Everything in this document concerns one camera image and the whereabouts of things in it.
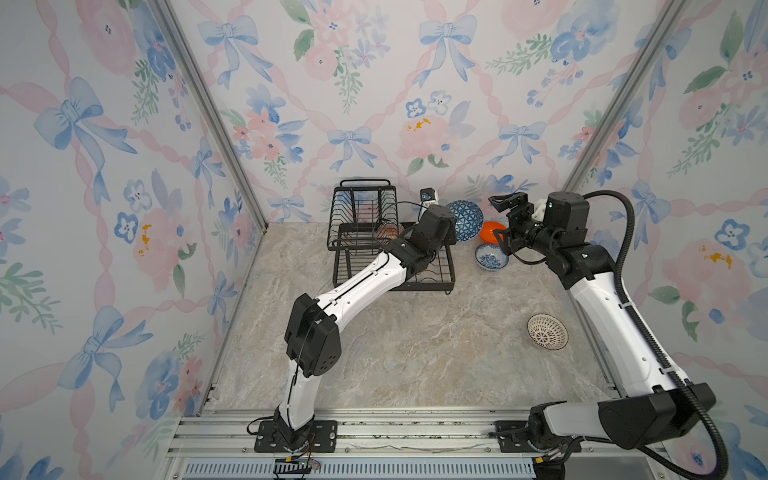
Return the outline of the dark blue patterned bowl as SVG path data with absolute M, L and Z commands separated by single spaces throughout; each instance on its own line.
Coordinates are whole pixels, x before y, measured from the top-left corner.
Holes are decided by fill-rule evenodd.
M 456 218 L 455 231 L 458 242 L 467 242 L 477 237 L 484 224 L 481 208 L 468 200 L 456 200 L 447 205 Z

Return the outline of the white blue floral bowl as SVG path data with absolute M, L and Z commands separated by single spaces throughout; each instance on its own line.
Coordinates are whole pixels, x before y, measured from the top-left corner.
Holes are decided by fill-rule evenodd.
M 480 268 L 490 272 L 500 271 L 509 264 L 509 256 L 497 244 L 479 245 L 475 249 L 475 260 Z

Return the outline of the red patterned bowl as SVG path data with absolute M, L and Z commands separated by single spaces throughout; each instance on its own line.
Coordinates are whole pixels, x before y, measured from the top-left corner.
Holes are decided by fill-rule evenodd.
M 380 241 L 390 241 L 396 239 L 401 233 L 398 223 L 386 223 L 376 230 L 376 238 Z

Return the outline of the black wire dish rack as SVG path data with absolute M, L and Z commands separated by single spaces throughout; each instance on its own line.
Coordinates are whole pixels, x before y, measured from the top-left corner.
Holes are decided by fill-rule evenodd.
M 388 246 L 416 259 L 398 291 L 442 291 L 455 286 L 451 247 L 457 243 L 456 216 L 439 205 L 436 192 L 425 188 L 415 222 L 402 222 L 397 198 L 386 179 L 345 179 L 335 187 L 331 202 L 327 247 L 335 253 L 333 284 L 341 285 L 361 272 Z

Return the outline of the beige lattice bowl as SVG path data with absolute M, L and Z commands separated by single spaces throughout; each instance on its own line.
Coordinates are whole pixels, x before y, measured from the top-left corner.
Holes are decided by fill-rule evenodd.
M 569 333 L 562 321 L 549 314 L 535 314 L 526 324 L 531 340 L 540 348 L 557 351 L 565 348 Z

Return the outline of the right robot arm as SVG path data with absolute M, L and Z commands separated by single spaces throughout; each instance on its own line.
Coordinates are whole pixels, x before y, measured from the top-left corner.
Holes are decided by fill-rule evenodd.
M 619 381 L 620 398 L 594 404 L 551 402 L 531 409 L 526 435 L 540 449 L 568 439 L 597 439 L 620 448 L 640 449 L 705 428 L 716 452 L 725 450 L 708 412 L 715 395 L 693 383 L 671 359 L 626 292 L 622 267 L 627 251 L 612 257 L 587 242 L 590 205 L 586 196 L 554 192 L 536 213 L 525 193 L 492 196 L 508 226 L 494 235 L 502 251 L 530 249 L 586 313 L 607 348 Z

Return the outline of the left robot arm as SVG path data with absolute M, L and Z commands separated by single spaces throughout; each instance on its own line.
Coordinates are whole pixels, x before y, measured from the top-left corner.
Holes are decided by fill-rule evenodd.
M 297 297 L 284 336 L 289 358 L 287 390 L 274 417 L 286 441 L 294 442 L 308 433 L 321 376 L 340 360 L 341 333 L 351 320 L 379 297 L 426 270 L 443 246 L 456 241 L 455 214 L 433 204 L 419 222 L 389 241 L 346 282 L 317 297 Z

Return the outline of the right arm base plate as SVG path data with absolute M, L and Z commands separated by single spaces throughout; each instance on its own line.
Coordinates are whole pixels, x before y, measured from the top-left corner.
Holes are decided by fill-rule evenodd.
M 574 441 L 571 436 L 555 436 L 547 428 L 527 420 L 498 420 L 487 436 L 498 442 L 502 453 L 564 453 Z

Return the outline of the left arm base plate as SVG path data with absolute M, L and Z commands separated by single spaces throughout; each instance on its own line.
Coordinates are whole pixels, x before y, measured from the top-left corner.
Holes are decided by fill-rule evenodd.
M 338 440 L 338 422 L 310 420 L 292 430 L 281 419 L 265 420 L 255 432 L 256 453 L 333 453 Z

